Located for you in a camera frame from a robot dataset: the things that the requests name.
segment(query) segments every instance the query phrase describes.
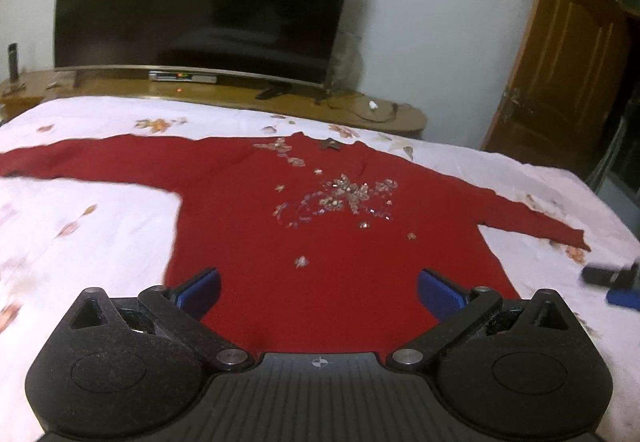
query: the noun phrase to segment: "wall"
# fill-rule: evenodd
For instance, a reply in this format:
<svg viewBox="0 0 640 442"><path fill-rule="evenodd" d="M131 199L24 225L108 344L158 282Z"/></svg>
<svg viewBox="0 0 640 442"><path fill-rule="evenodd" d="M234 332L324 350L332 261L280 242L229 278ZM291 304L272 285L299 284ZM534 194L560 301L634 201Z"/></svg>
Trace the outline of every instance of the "wall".
<svg viewBox="0 0 640 442"><path fill-rule="evenodd" d="M423 110L426 139L478 147L531 1L349 0L341 27L362 37L360 89ZM0 0L0 50L17 41L23 65L50 67L53 11L54 0Z"/></svg>

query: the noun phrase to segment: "wooden table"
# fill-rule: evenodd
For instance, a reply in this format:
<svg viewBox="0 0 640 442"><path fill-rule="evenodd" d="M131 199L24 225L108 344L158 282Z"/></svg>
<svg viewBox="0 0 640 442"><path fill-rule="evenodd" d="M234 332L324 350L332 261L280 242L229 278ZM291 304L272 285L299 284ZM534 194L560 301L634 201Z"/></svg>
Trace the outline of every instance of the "wooden table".
<svg viewBox="0 0 640 442"><path fill-rule="evenodd" d="M256 100L256 94L267 86L264 81L226 78L225 84L158 82L142 75L146 75L146 72L95 70L82 72L78 76L53 70L24 73L13 86L8 80L0 83L0 104L4 106L2 118L4 121L10 120L45 99L114 95L253 109L414 138L420 137L427 124L425 115L416 108L371 98L355 91L327 95L321 89L294 86L292 93L271 100ZM370 101L375 102L378 108L370 108Z"/></svg>

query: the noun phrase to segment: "blue pad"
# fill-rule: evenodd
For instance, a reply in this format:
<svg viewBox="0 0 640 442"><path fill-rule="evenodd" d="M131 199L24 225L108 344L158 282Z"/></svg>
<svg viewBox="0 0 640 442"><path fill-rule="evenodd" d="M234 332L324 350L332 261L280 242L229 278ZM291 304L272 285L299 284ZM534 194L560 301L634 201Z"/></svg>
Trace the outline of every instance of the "blue pad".
<svg viewBox="0 0 640 442"><path fill-rule="evenodd" d="M427 270L418 276L418 299L438 321L444 321L466 306L466 295Z"/></svg>
<svg viewBox="0 0 640 442"><path fill-rule="evenodd" d="M640 311L640 290L616 290L607 292L607 303Z"/></svg>
<svg viewBox="0 0 640 442"><path fill-rule="evenodd" d="M201 277L186 288L181 289L175 298L175 305L200 321L220 297L220 274L216 269L208 269Z"/></svg>

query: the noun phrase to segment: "ribbed black surface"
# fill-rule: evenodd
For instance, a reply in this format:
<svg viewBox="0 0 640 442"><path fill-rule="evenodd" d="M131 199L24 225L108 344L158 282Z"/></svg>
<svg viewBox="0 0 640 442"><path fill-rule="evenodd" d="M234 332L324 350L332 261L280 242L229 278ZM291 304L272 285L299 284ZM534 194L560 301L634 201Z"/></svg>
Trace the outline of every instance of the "ribbed black surface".
<svg viewBox="0 0 640 442"><path fill-rule="evenodd" d="M46 442L63 438L45 436ZM139 442L488 442L437 401L417 375L373 354L267 354L243 374L216 377L201 402ZM574 442L593 442L586 435Z"/></svg>

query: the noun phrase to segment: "wooden door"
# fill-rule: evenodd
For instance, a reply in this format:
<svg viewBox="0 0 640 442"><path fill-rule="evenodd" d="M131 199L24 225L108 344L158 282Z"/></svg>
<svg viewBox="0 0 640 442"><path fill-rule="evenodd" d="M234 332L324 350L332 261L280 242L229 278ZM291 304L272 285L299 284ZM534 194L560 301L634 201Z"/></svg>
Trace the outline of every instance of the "wooden door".
<svg viewBox="0 0 640 442"><path fill-rule="evenodd" d="M615 0L534 0L482 149L583 174L629 46L626 17Z"/></svg>

